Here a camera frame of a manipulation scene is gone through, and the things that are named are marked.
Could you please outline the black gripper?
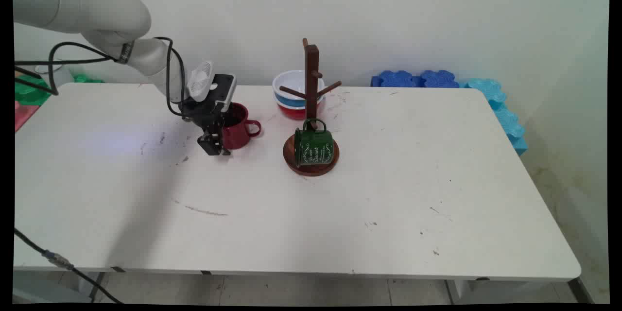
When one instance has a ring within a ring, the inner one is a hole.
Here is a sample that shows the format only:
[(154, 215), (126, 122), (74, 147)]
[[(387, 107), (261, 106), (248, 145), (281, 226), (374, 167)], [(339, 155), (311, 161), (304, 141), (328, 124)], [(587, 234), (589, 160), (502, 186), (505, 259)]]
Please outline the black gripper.
[(193, 122), (204, 130), (204, 133), (196, 139), (196, 143), (209, 156), (230, 156), (231, 151), (227, 146), (230, 126), (225, 123), (225, 115), (229, 110), (229, 104), (222, 101), (205, 99), (196, 102), (193, 99), (182, 101), (182, 114), (185, 121)]

